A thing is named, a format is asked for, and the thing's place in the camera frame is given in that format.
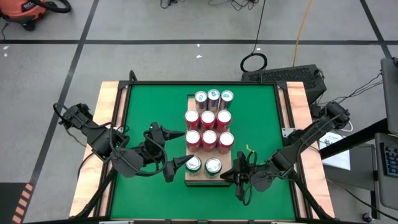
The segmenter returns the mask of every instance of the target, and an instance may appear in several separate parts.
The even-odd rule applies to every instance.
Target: shop vacuum
[[[0,0],[0,16],[8,22],[22,24],[25,30],[35,29],[35,22],[43,18],[46,11],[68,13],[72,9],[68,0],[60,0],[65,7],[44,0]]]

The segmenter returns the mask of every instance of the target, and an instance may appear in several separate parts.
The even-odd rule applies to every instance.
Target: white paper
[[[335,133],[326,133],[322,138],[319,139],[319,148],[322,150],[324,147],[327,147],[330,144],[333,144],[340,139],[343,139],[343,136]],[[349,163],[349,151],[341,152],[337,155],[329,157],[327,159],[322,160],[324,165],[333,166],[341,169],[351,170],[351,164]]]

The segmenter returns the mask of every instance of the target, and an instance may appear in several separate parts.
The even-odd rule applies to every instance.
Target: concrete floor
[[[0,42],[0,116],[5,118],[0,126],[0,181],[29,182],[40,150],[48,149],[25,222],[68,217],[83,157],[84,149],[62,127],[52,131],[52,103],[84,102],[94,110],[101,82],[125,80],[130,69],[140,80],[240,80],[239,63],[253,45],[212,41],[254,40],[262,6],[260,0],[251,11],[237,12],[228,4],[211,7],[207,0],[186,0],[168,9],[161,9],[159,0],[70,3],[71,13],[50,12],[33,32],[10,24],[4,31],[7,41]],[[366,3],[384,40],[398,40],[398,1]],[[294,40],[307,4],[307,0],[268,0],[259,38]],[[379,61],[385,57],[377,42],[330,45],[333,40],[377,40],[360,0],[314,0],[301,39],[325,40],[300,45],[296,63],[315,63],[323,69],[328,91],[322,101],[350,94],[368,82],[379,73]],[[269,59],[268,69],[291,66],[294,45],[258,48]],[[387,48],[398,55],[398,46]],[[256,59],[247,63],[248,70],[259,66]],[[342,105],[351,113],[353,133],[385,117],[381,86]],[[44,144],[46,136],[49,146]],[[344,191],[329,188],[341,220],[360,222],[361,214],[369,211]],[[370,202],[367,191],[347,188]],[[397,211],[383,210],[398,217]],[[393,223],[384,217],[374,222]]]

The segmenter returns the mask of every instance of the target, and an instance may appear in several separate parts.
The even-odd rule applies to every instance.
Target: green table surface
[[[247,155],[246,145],[258,152],[259,162],[282,147],[277,103],[273,86],[254,85],[136,85],[133,86],[126,125],[129,147],[144,140],[142,132],[151,122],[171,130],[186,130],[184,114],[187,96],[215,88],[231,90],[234,100],[231,133],[238,151]],[[185,155],[184,137],[167,141],[169,160]],[[145,170],[154,170],[152,164]],[[111,218],[194,219],[194,220],[294,220],[293,202],[287,180],[276,179],[265,192],[253,190],[252,201],[244,206],[235,197],[235,186],[187,187],[185,169],[166,183],[162,173],[152,177],[124,178],[118,175]]]

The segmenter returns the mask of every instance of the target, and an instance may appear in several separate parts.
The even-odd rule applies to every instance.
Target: wooden table edge
[[[103,124],[111,121],[113,115],[114,104],[118,92],[119,82],[102,82],[101,89],[98,95],[98,101],[93,117],[94,122]],[[288,82],[287,92],[289,93],[290,106],[292,108],[292,115],[296,128],[304,129],[312,123],[310,110],[307,103],[307,96],[305,94],[302,82]],[[126,91],[122,92],[120,99],[121,106],[119,107],[118,119],[116,126],[120,126],[121,117],[123,115],[124,99]],[[284,101],[283,91],[279,91],[280,104],[282,108],[282,116],[284,117],[285,127],[289,127],[287,110]],[[87,146],[83,159],[91,153],[91,147]],[[303,169],[307,187],[315,200],[322,206],[322,208],[334,217],[333,206],[331,204],[330,193],[323,171],[322,160],[318,152],[307,149],[302,155]],[[93,196],[98,188],[102,169],[102,161],[93,156],[86,161],[80,172],[80,177],[76,185],[75,196],[73,198],[70,216],[76,215],[80,212],[90,198]],[[306,217],[303,197],[299,189],[296,187],[298,209],[301,217]],[[109,186],[103,194],[101,210],[99,215],[105,216],[106,206],[108,204]]]

